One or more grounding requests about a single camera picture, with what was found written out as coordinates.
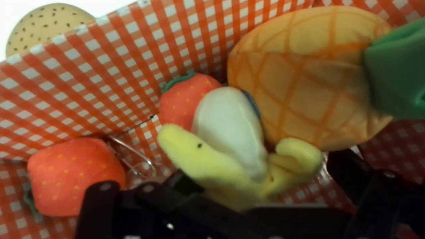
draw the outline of fabric basket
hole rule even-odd
[[[76,217],[32,213],[25,159],[72,136],[116,134],[171,173],[155,135],[161,84],[190,70],[226,80],[226,55],[250,29],[320,5],[356,5],[393,25],[425,15],[422,0],[139,0],[0,63],[0,237],[72,237]],[[421,181],[425,120],[394,122],[360,146],[372,165]],[[323,171],[283,203],[352,204]]]

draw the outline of plush toy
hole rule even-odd
[[[39,6],[16,23],[8,39],[7,55],[28,50],[90,21],[94,21],[90,13],[69,3]]]
[[[425,19],[400,26],[364,54],[373,106],[397,119],[425,118]]]
[[[252,179],[266,173],[263,128],[250,100],[235,87],[218,87],[199,102],[191,131],[215,150],[239,160]]]
[[[283,139],[276,146],[276,154],[268,155],[270,172],[256,181],[239,159],[215,150],[181,126],[163,124],[158,143],[175,165],[206,188],[209,197],[234,209],[272,200],[282,191],[315,175],[323,161],[316,147],[299,139]]]
[[[191,128],[197,106],[206,92],[220,83],[206,74],[193,73],[167,82],[159,99],[158,116],[162,123],[177,123]]]
[[[29,157],[28,173],[36,208],[49,216],[78,215],[85,189],[93,183],[126,185],[122,164],[98,138],[76,138],[40,150]]]
[[[351,6],[295,10],[247,33],[228,55],[228,84],[248,91],[266,140],[295,136],[320,150],[372,138],[392,116],[371,103],[363,53],[390,31]]]

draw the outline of red strawberry toy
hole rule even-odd
[[[158,116],[161,122],[179,124],[186,130],[191,130],[197,106],[203,95],[220,83],[206,74],[191,74],[179,76],[165,84],[159,99]]]
[[[98,138],[76,138],[43,148],[29,157],[28,172],[36,208],[49,216],[78,215],[85,189],[93,183],[126,184],[121,161]]]

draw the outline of yellow fabric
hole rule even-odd
[[[271,200],[311,179],[323,163],[316,147],[299,139],[284,139],[278,143],[276,154],[268,155],[267,176],[255,181],[236,159],[177,124],[165,124],[158,143],[177,167],[207,189],[206,196],[234,209]]]
[[[236,43],[228,83],[254,96],[268,143],[295,136],[325,151],[347,148],[392,120],[372,108],[363,66],[364,49],[389,30],[349,6],[283,14]]]

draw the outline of black object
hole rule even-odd
[[[356,204],[258,207],[235,212],[202,196],[182,171],[165,183],[120,191],[116,181],[86,189],[77,239],[352,239],[394,237],[398,223],[425,237],[425,185],[392,171],[372,169],[351,150],[331,152],[327,168]]]

